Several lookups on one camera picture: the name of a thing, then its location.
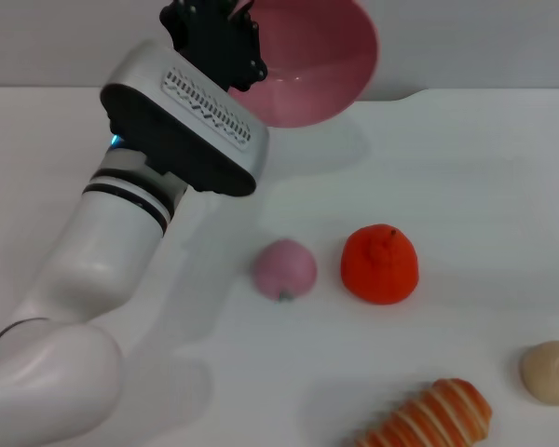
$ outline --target striped bread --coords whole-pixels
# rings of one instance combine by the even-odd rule
[[[357,447],[471,447],[485,440],[493,412],[474,386],[442,379],[406,402],[380,426],[369,428]]]

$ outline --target beige bun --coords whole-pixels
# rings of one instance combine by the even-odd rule
[[[532,396],[542,403],[559,405],[559,342],[530,349],[522,358],[520,370]]]

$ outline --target white wall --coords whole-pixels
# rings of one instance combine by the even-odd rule
[[[365,98],[428,87],[559,87],[559,0],[361,2],[383,43]],[[168,42],[157,18],[167,3],[0,0],[0,85],[99,86],[133,44]]]

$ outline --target pink bowl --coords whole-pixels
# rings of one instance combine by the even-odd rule
[[[255,0],[269,75],[230,94],[269,126],[316,124],[349,107],[379,58],[377,31],[355,0]]]

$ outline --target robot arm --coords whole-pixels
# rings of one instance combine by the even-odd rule
[[[189,184],[254,191],[268,131],[226,91],[248,89],[266,67],[252,3],[232,13],[237,1],[174,0],[160,19],[182,55],[141,44],[102,89],[116,136],[0,332],[0,447],[65,440],[109,416],[121,355],[86,323],[130,299]]]

